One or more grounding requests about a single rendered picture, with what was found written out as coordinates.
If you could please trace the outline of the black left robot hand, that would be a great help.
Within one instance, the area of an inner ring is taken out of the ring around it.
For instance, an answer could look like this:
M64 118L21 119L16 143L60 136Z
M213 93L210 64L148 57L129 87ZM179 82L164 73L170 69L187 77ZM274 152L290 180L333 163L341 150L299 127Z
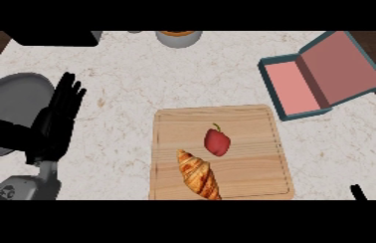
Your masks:
M64 155L85 92L75 75L66 72L32 125L21 126L0 120L0 147L23 151L26 164L57 161Z

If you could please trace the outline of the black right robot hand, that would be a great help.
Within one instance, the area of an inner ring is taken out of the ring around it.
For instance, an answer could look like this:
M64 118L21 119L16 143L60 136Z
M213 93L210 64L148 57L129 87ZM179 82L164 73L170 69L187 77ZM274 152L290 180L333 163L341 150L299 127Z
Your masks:
M356 200L365 200L367 199L358 184L350 185L349 189L350 189L352 196Z

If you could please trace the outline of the pale wooden cutting board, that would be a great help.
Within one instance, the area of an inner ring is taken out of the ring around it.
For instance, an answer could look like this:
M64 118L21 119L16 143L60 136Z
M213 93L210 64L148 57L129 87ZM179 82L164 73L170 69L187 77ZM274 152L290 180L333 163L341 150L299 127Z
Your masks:
M223 156L203 147L218 128L229 138ZM150 199L198 200L179 173L176 151L209 162L219 196L234 199L288 199L293 184L272 112L265 105L164 109L154 114Z

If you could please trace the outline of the red bell pepper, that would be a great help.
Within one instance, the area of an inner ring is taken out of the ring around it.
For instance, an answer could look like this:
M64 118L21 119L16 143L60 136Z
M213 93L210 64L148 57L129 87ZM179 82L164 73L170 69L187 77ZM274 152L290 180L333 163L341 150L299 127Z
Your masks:
M212 155L223 156L229 147L229 138L222 133L218 124L213 123L212 125L213 128L210 128L204 133L203 147Z

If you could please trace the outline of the teal and pink cardboard box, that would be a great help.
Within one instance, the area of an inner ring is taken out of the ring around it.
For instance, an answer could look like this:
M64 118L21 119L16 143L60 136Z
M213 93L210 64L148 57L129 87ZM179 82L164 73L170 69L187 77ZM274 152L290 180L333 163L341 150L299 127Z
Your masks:
M257 69L282 121L376 93L376 63L349 31L325 31L294 54L260 58Z

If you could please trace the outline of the grey round plate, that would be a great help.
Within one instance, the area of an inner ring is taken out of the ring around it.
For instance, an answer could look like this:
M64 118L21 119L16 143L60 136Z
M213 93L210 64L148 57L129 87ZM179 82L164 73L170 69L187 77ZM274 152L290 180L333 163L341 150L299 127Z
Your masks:
M0 120L29 127L52 93L54 87L39 74L17 73L0 78Z

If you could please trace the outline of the black appliance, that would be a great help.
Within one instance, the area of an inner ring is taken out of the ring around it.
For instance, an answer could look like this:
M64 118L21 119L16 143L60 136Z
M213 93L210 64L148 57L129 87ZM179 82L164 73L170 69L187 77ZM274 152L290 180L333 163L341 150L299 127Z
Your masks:
M21 46L95 47L101 31L10 31L4 33Z

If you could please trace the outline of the golden brown croissant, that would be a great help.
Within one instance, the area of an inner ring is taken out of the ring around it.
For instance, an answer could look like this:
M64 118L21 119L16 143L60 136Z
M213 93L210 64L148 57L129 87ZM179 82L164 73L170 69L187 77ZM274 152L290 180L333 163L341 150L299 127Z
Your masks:
M176 159L184 184L190 191L204 199L221 200L209 162L182 149L176 150Z

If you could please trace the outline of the grey cup with orange contents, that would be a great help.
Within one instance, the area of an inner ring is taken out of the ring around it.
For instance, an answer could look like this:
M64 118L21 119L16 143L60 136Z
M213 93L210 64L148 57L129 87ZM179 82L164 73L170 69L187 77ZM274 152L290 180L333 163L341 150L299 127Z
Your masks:
M169 48L185 48L191 46L200 38L201 31L157 31L156 37L160 43Z

